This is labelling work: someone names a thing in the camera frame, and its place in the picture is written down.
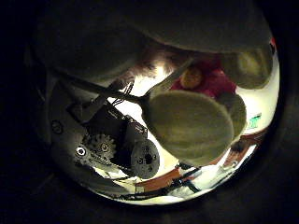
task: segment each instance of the green leaf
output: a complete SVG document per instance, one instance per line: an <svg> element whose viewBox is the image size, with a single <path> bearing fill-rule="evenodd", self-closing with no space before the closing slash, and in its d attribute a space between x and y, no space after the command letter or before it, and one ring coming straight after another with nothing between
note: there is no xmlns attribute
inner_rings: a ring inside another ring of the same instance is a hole
<svg viewBox="0 0 299 224"><path fill-rule="evenodd" d="M264 87L271 77L272 65L272 52L269 45L254 50L221 54L224 73L244 89Z"/></svg>
<svg viewBox="0 0 299 224"><path fill-rule="evenodd" d="M226 108L204 94L189 91L153 97L143 108L143 119L162 147L194 166L219 157L234 137Z"/></svg>

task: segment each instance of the pink object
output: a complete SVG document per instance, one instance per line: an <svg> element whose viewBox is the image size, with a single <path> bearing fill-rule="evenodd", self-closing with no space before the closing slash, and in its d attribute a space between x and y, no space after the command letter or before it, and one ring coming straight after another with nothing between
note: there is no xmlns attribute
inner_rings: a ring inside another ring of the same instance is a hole
<svg viewBox="0 0 299 224"><path fill-rule="evenodd" d="M222 70L215 69L205 74L204 79L197 87L192 90L186 90L180 85L180 78L177 79L170 90L197 91L212 98L219 97L224 92L235 93L236 85L232 82Z"/></svg>

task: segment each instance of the gear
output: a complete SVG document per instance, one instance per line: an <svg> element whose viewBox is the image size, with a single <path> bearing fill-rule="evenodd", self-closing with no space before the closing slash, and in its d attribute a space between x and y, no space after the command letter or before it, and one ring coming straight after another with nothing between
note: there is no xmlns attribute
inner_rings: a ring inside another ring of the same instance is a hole
<svg viewBox="0 0 299 224"><path fill-rule="evenodd" d="M110 138L109 135L99 133L89 137L89 139L84 142L86 143L86 147L101 159L110 161L110 159L114 157L116 146L114 140Z"/></svg>

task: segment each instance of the green label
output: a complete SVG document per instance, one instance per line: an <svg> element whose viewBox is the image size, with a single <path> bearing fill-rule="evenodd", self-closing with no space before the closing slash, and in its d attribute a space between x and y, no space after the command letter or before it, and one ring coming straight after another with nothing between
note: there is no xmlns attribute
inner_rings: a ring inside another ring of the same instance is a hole
<svg viewBox="0 0 299 224"><path fill-rule="evenodd" d="M258 127L259 120L261 119L262 114L258 114L249 120L249 125L247 129L255 129Z"/></svg>

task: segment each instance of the fisheye lens view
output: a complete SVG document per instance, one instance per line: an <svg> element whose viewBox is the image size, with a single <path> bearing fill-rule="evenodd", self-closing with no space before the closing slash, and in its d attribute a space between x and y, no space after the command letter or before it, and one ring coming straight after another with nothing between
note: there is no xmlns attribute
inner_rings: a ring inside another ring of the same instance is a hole
<svg viewBox="0 0 299 224"><path fill-rule="evenodd" d="M180 203L254 160L278 103L276 39L253 1L217 2L60 1L40 13L24 54L32 124L94 197Z"/></svg>

